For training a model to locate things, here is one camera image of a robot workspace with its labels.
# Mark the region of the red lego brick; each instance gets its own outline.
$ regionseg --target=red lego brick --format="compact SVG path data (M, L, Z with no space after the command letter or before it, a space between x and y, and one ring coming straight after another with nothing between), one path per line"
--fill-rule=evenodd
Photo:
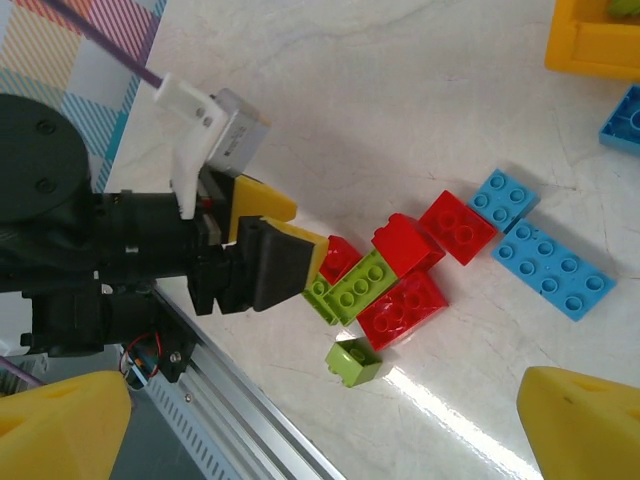
M329 285L335 285L360 260L362 255L349 242L329 235L329 251L320 266L320 273Z
M386 348L449 303L426 271L416 270L369 305L358 322L374 350Z
M416 268L428 270L445 256L418 221L402 213L391 215L389 223L376 230L371 243L398 278Z
M420 218L420 224L462 265L469 263L497 230L448 190Z

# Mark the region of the blue 2x2 brick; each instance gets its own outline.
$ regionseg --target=blue 2x2 brick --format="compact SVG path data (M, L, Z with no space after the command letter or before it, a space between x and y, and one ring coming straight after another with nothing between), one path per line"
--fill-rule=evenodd
M616 284L526 220L520 220L491 255L574 321Z
M634 85L600 130L600 143L640 155L640 86Z
M540 201L536 193L496 169L475 193L469 207L503 233Z

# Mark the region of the yellow container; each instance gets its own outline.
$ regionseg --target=yellow container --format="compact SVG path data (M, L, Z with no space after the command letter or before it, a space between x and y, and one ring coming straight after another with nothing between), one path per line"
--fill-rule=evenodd
M640 16L615 18L611 0L557 0L545 64L550 70L640 81Z
M0 399L2 480L107 480L131 414L118 372Z

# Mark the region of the checkered cloth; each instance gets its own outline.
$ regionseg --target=checkered cloth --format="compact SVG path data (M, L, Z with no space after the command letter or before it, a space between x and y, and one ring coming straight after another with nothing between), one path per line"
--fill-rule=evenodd
M167 0L65 0L145 64ZM33 98L82 134L104 190L140 80L39 0L0 0L0 92Z

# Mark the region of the green lego brick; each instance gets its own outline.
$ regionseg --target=green lego brick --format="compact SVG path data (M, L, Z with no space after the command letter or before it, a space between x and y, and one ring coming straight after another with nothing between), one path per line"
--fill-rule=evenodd
M369 304L386 292L398 277L377 250L360 260L324 296L344 326L349 326Z
M608 12L614 17L640 14L640 0L613 0Z
M325 362L329 371L340 375L349 388L373 380L382 366L382 359L364 337L334 343Z
M335 316L331 307L327 305L323 297L329 291L331 285L322 276L321 273L316 275L315 280L309 288L302 292L302 296L311 304L311 306L320 314L325 322L329 325L338 323L338 317Z

